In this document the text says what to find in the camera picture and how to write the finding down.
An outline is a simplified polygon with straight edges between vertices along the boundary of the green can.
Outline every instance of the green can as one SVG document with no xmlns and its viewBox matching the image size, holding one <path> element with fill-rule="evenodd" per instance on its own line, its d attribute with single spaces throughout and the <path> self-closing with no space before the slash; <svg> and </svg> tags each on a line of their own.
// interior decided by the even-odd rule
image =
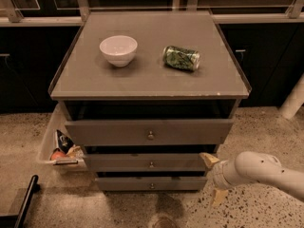
<svg viewBox="0 0 304 228">
<path fill-rule="evenodd" d="M 200 54 L 193 49 L 169 46 L 163 50 L 162 60 L 171 67 L 195 71 L 200 65 Z"/>
</svg>

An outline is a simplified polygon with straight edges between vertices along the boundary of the bowl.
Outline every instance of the bowl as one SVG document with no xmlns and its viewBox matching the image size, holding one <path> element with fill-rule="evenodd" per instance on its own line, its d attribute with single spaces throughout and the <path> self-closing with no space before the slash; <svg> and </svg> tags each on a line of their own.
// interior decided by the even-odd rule
<svg viewBox="0 0 304 228">
<path fill-rule="evenodd" d="M 125 35 L 115 35 L 104 39 L 99 48 L 106 60 L 116 66 L 127 66 L 135 57 L 137 41 Z"/>
</svg>

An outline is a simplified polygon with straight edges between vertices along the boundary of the concrete floor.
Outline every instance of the concrete floor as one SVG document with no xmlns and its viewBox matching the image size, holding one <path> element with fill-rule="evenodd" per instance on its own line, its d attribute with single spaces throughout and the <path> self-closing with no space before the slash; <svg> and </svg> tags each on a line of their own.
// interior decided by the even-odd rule
<svg viewBox="0 0 304 228">
<path fill-rule="evenodd" d="M 41 190 L 33 196 L 25 227 L 143 228 L 153 227 L 159 217 L 173 219 L 180 228 L 304 227 L 304 203 L 261 184 L 231 190 L 219 207 L 210 205 L 210 180 L 200 192 L 101 192 L 92 174 L 61 174 L 37 162 L 49 119 L 50 114 L 0 115 L 0 214 L 18 213 L 31 176 L 39 176 Z M 240 108 L 218 156 L 264 152 L 304 172 L 303 143 L 303 108 L 290 121 L 275 107 Z"/>
</svg>

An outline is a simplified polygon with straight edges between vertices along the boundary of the white pole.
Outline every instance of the white pole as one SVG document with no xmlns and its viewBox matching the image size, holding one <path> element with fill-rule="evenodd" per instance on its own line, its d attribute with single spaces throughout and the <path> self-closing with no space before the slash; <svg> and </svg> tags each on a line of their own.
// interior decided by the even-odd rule
<svg viewBox="0 0 304 228">
<path fill-rule="evenodd" d="M 304 74 L 296 83 L 279 112 L 286 119 L 291 119 L 304 103 Z"/>
</svg>

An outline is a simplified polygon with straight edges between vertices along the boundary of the gray drawer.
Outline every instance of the gray drawer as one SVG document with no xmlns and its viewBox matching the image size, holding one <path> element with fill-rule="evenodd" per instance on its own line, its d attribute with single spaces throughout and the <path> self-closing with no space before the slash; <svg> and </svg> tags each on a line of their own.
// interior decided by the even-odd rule
<svg viewBox="0 0 304 228">
<path fill-rule="evenodd" d="M 79 145 L 221 144 L 233 124 L 216 120 L 81 120 L 66 122 Z"/>
<path fill-rule="evenodd" d="M 205 171 L 199 154 L 93 154 L 84 161 L 96 172 Z"/>
<path fill-rule="evenodd" d="M 96 182 L 103 191 L 160 191 L 201 190 L 205 177 L 140 177 L 140 178 L 98 178 Z"/>
</svg>

